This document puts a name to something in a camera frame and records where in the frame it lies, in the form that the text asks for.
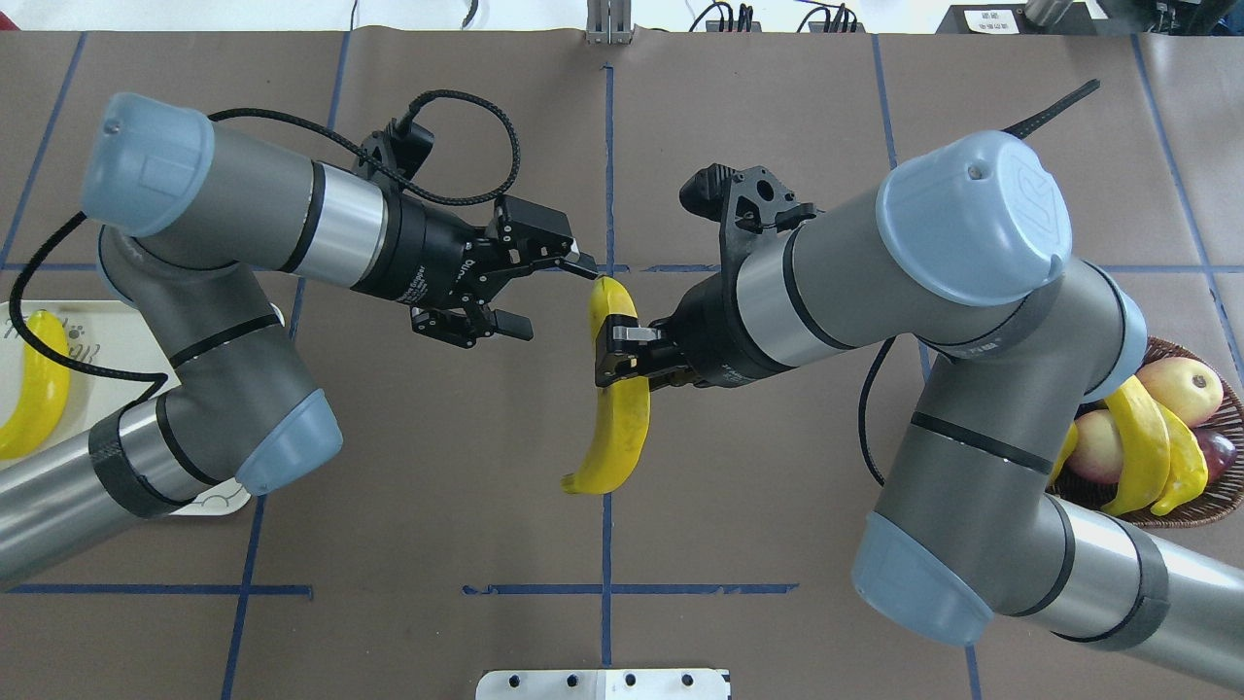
banana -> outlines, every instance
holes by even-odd
[[[596,336],[606,316],[618,313],[638,317],[624,286],[613,277],[601,277],[592,285],[588,320],[595,352]],[[566,494],[608,494],[626,482],[639,463],[643,441],[648,438],[651,415],[648,378],[637,377],[596,390],[596,430],[587,458],[572,475],[561,480]]]
[[[1171,436],[1171,474],[1167,476],[1166,487],[1162,496],[1149,512],[1162,517],[1197,496],[1205,492],[1209,484],[1209,467],[1205,465],[1205,455],[1197,445],[1197,436],[1179,417],[1171,409],[1158,404],[1162,419],[1167,425],[1167,435]]]
[[[1067,458],[1071,456],[1076,450],[1076,445],[1080,443],[1080,429],[1072,423],[1071,428],[1067,429],[1067,436],[1062,440],[1062,449],[1059,450],[1059,459],[1054,461],[1054,471],[1050,472],[1050,481],[1045,482],[1050,486],[1059,479],[1062,474],[1062,465],[1066,464]]]
[[[65,326],[55,315],[40,308],[26,323],[57,353],[68,353]],[[22,367],[17,407],[0,426],[0,460],[25,458],[47,440],[61,421],[70,397],[70,371],[40,356],[29,344],[24,348]]]
[[[1157,501],[1171,474],[1171,438],[1158,403],[1141,380],[1130,377],[1106,398],[1123,443],[1123,475],[1115,500],[1101,507],[1121,516]]]

white plate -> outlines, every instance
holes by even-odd
[[[121,301],[24,300],[21,308],[27,317],[39,308],[56,313],[65,323],[70,342],[68,354],[75,361],[118,371],[167,373],[169,380],[164,385],[165,389],[178,385],[177,375],[160,353],[159,344],[152,337],[143,317]],[[0,378],[4,378],[0,380],[0,419],[2,420],[7,420],[17,405],[25,344],[9,321],[9,303],[0,303]],[[100,419],[137,399],[143,389],[146,387],[132,382],[72,373],[65,415],[40,450],[88,430]],[[19,461],[0,460],[0,470]],[[200,494],[193,504],[173,515],[224,516],[238,511],[246,505],[246,501],[250,501],[250,494],[236,481],[229,480]]]

light blue cap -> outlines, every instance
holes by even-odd
[[[113,94],[82,182],[82,210],[126,235],[159,233],[199,193],[214,149],[215,132],[202,112]]]
[[[878,613],[934,642],[975,644],[994,618],[962,578],[878,513],[868,513],[851,581]]]
[[[238,482],[262,496],[315,470],[341,451],[341,429],[323,390],[304,399],[238,470]]]
[[[1144,313],[1141,312],[1141,307],[1127,295],[1126,291],[1120,288],[1118,282],[1115,281],[1112,276],[1098,269],[1106,281],[1110,282],[1111,287],[1115,288],[1115,293],[1118,298],[1120,306],[1123,308],[1123,341],[1122,347],[1118,352],[1118,362],[1115,363],[1115,368],[1110,371],[1106,379],[1101,382],[1097,387],[1092,389],[1088,394],[1085,394],[1084,404],[1091,404],[1093,402],[1101,402],[1102,399],[1110,397],[1116,389],[1127,382],[1127,378],[1136,374],[1136,371],[1141,369],[1141,363],[1144,362],[1144,352],[1149,346],[1149,331],[1148,325],[1144,321]]]
[[[929,291],[998,306],[1054,281],[1071,255],[1071,216],[1023,140],[983,131],[913,158],[877,193],[877,226]]]

white floor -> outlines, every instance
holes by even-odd
[[[1095,0],[1077,1],[1087,1],[1093,16],[1105,16]],[[0,0],[0,11],[25,30],[345,30],[351,26],[353,5],[353,0]],[[468,6],[469,0],[358,0],[355,26],[457,30]],[[685,31],[705,6],[707,0],[634,0],[632,20],[641,26]],[[797,0],[760,0],[754,6],[765,31],[795,31],[812,7]],[[932,34],[949,2],[848,0],[848,6],[868,31]],[[469,29],[583,29],[586,24],[587,0],[480,0]]]

brown woven basket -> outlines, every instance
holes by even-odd
[[[1204,363],[1187,348],[1151,336],[1143,364],[1147,366],[1162,358],[1192,358]],[[1122,520],[1140,527],[1197,527],[1222,520],[1239,509],[1240,502],[1244,502],[1244,407],[1240,405],[1239,397],[1228,383],[1223,383],[1223,405],[1203,426],[1198,428],[1217,430],[1235,444],[1238,450],[1235,463],[1218,477],[1218,481],[1210,484],[1204,494],[1171,511],[1169,515],[1159,518],[1148,509],[1142,509],[1123,515]],[[1085,481],[1071,470],[1062,470],[1057,481],[1049,489],[1050,494],[1093,511],[1111,501],[1115,497],[1115,486]]]

